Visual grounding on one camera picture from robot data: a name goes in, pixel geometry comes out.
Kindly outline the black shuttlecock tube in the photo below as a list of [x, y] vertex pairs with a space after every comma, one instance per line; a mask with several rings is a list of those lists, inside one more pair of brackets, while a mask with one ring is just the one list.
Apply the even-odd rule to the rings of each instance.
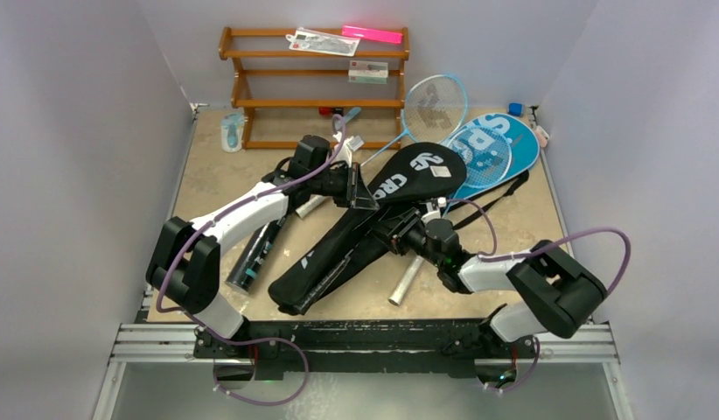
[[254, 231], [227, 276], [227, 286], [248, 294], [287, 219], [283, 216]]

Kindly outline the black Crossway racket bag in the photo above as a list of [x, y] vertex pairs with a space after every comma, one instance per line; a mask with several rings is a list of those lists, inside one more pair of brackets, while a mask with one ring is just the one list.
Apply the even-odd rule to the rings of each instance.
[[455, 193], [466, 177], [464, 160], [438, 143], [413, 143], [392, 154], [366, 183], [380, 208], [345, 211], [301, 259], [268, 287], [278, 311], [292, 316], [305, 314], [313, 305], [310, 294], [325, 279], [332, 282], [315, 296], [317, 301], [387, 253], [387, 247], [373, 237], [373, 228], [409, 209], [417, 209], [424, 201]]

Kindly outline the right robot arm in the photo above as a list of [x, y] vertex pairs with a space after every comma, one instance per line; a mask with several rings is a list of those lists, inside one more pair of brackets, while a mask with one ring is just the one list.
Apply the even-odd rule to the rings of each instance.
[[609, 296], [604, 282], [554, 241], [509, 255], [472, 253], [463, 248], [450, 220], [423, 217], [414, 207], [373, 223], [371, 234], [393, 254], [412, 251], [429, 262], [453, 293], [510, 290], [520, 295], [517, 305], [502, 305], [485, 318], [479, 343], [492, 356], [525, 336], [572, 337]]

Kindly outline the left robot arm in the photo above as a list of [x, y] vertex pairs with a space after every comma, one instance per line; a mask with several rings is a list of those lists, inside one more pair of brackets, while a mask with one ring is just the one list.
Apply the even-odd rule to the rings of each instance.
[[247, 318], [220, 294], [221, 257], [313, 195], [350, 206], [361, 181], [360, 166], [340, 161], [338, 152], [321, 136], [305, 136], [292, 157], [239, 198], [192, 220], [173, 217], [163, 224], [145, 280], [159, 298], [173, 302], [172, 311], [184, 312], [215, 334], [215, 346], [226, 357], [242, 356], [249, 334], [242, 329]]

